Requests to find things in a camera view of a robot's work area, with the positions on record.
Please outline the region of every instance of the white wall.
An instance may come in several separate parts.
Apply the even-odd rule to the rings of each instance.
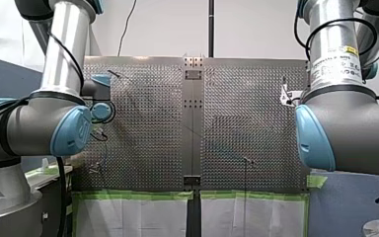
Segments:
[[[44,55],[14,0],[0,0],[0,59],[42,71]]]
[[[91,54],[116,55],[132,3],[105,0],[105,14],[92,26]],[[295,8],[296,1],[287,0],[216,0],[215,56],[305,59],[293,35]],[[303,21],[299,33],[303,40],[308,36]],[[207,36],[207,0],[137,0],[121,55],[207,55]],[[37,70],[43,64],[38,43],[14,0],[0,0],[0,59]],[[368,85],[379,94],[379,74]]]

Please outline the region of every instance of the white cloth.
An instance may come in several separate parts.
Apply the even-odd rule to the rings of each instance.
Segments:
[[[208,237],[304,237],[306,204],[306,200],[202,199],[201,233]]]
[[[76,237],[185,237],[187,200],[85,199]]]

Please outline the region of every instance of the green tape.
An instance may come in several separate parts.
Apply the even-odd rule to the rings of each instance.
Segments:
[[[303,229],[303,237],[307,237],[309,234],[309,205],[310,205],[310,196],[306,196],[306,200],[304,202],[304,229]]]
[[[58,175],[58,168],[46,168],[43,172],[45,175]]]
[[[66,215],[70,215],[73,211],[73,206],[72,204],[66,206]]]
[[[256,198],[256,199],[276,199],[304,201],[308,194],[282,195],[264,192],[243,192],[243,191],[201,191],[201,199],[223,199],[223,198]]]
[[[147,193],[134,191],[103,190],[72,194],[74,199],[135,199],[135,200],[188,200],[192,192]]]
[[[327,179],[326,176],[309,175],[307,176],[307,188],[321,189]]]

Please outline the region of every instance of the bolt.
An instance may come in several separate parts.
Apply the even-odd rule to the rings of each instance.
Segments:
[[[47,221],[48,220],[48,213],[47,212],[43,212],[42,213],[42,221]]]

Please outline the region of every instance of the gray panel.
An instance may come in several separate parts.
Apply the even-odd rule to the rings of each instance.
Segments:
[[[297,154],[294,109],[279,101],[282,77],[289,90],[304,89],[305,66],[299,60],[204,59],[204,190],[305,191],[308,170]]]
[[[379,176],[316,173],[328,179],[311,192],[309,237],[360,237],[362,226],[379,219]]]
[[[40,81],[40,72],[0,60],[0,97],[28,96]]]
[[[42,223],[42,233],[40,237],[57,236],[61,205],[60,180],[51,182],[39,189],[39,191],[42,193],[42,211],[48,214],[48,219]]]
[[[202,125],[202,88],[204,73],[203,58],[187,57],[185,61],[185,81],[183,92],[184,110],[184,174],[200,175],[200,137]]]
[[[103,142],[92,140],[74,190],[182,190],[182,58],[91,57],[85,75],[108,73],[116,117]],[[100,164],[99,173],[90,172]]]

